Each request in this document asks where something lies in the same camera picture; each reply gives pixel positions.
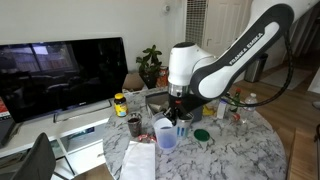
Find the tv screen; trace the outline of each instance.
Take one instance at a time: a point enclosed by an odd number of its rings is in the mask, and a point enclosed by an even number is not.
[[[112,98],[127,73],[122,38],[0,46],[0,96],[15,122]]]

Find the round table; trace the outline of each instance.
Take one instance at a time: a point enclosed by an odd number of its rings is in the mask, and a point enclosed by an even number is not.
[[[130,112],[143,116],[144,133],[152,133],[151,118],[146,109],[145,96],[166,89],[151,89],[138,94],[127,94]],[[233,124],[203,116],[191,124],[185,140],[180,140],[174,152],[162,154],[156,145],[156,179],[285,179],[287,162],[283,145],[270,124],[257,112],[254,120]],[[210,134],[207,142],[198,141],[193,133],[205,129]],[[107,167],[114,179],[120,178],[121,164],[132,138],[126,118],[113,114],[103,137]]]

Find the black cable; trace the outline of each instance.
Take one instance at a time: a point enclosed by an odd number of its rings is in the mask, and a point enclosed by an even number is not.
[[[284,83],[283,87],[274,96],[272,96],[271,98],[269,98],[267,100],[264,100],[262,102],[255,103],[255,104],[243,104],[243,103],[239,102],[237,104],[238,107],[262,106],[262,105],[265,105],[265,104],[268,104],[268,103],[274,101],[275,99],[280,97],[286,91],[286,89],[288,88],[288,86],[289,86],[289,84],[291,82],[292,75],[293,75],[293,70],[294,70],[294,67],[293,67],[293,55],[292,55],[292,49],[291,49],[291,45],[290,45],[289,31],[287,31],[284,34],[284,42],[285,42],[286,49],[287,49],[287,54],[288,54],[288,67],[289,68],[288,68],[288,75],[287,75],[287,78],[286,78],[286,82]]]

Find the black chair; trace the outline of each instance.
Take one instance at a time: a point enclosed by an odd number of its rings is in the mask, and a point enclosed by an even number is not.
[[[55,167],[56,159],[49,139],[45,133],[41,133],[18,171],[0,174],[0,179],[50,180],[53,174],[61,179],[67,179],[54,172]]]

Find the green lid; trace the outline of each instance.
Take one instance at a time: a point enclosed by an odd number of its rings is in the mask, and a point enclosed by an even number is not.
[[[208,141],[210,138],[210,134],[204,129],[195,130],[193,135],[199,141]]]

